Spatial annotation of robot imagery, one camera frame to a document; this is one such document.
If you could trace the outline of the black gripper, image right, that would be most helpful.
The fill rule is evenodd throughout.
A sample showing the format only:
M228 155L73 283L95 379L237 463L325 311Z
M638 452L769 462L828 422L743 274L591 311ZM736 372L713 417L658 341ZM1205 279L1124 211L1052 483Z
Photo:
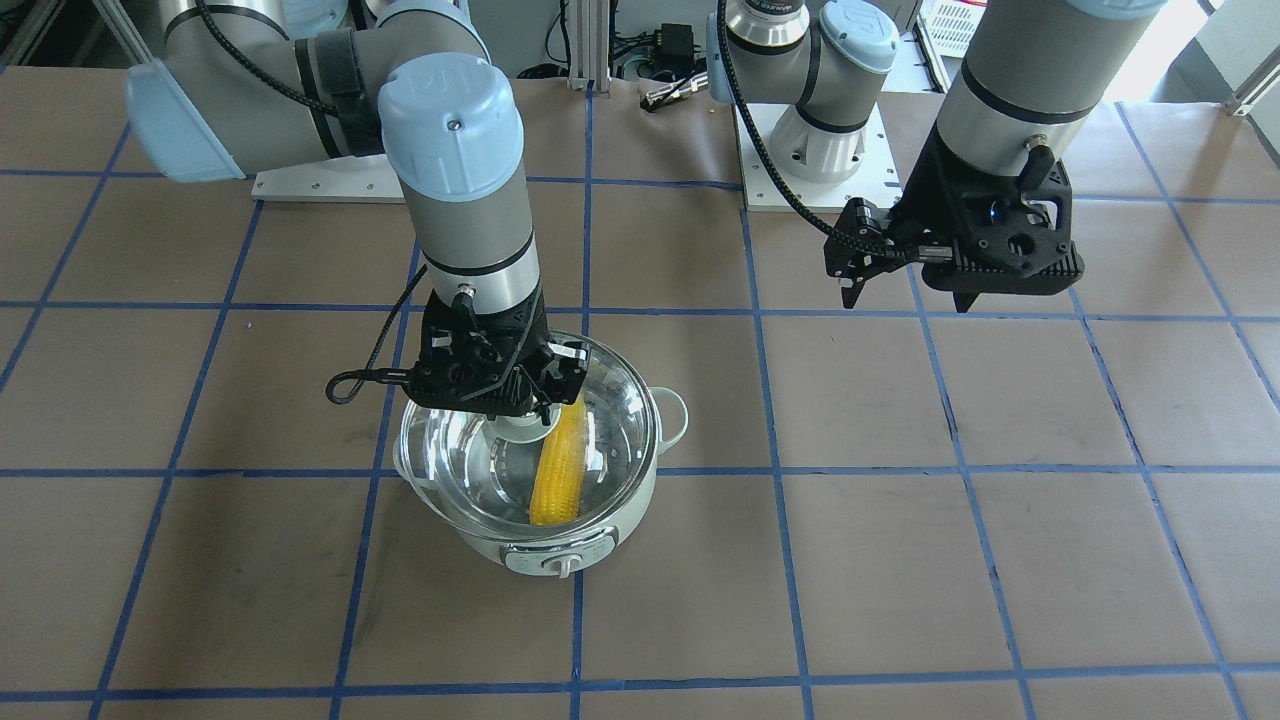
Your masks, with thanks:
M932 129L899 202L846 202L824 242L826 273L838 279L845 309L855 309L867 281L913 263L925 284L952 293L957 314L983 293L1056 295L1085 272L1071 209L1065 165L1039 136L1014 176L995 176Z

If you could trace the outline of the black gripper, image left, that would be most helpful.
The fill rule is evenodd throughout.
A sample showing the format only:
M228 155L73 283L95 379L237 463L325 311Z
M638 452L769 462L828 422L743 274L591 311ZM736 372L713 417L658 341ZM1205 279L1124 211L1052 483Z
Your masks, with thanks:
M499 313L479 313L477 301L477 293L445 301L431 292L408 397L420 407L479 414L489 423L534 415L554 428L586 379L585 341L553 338L540 290Z

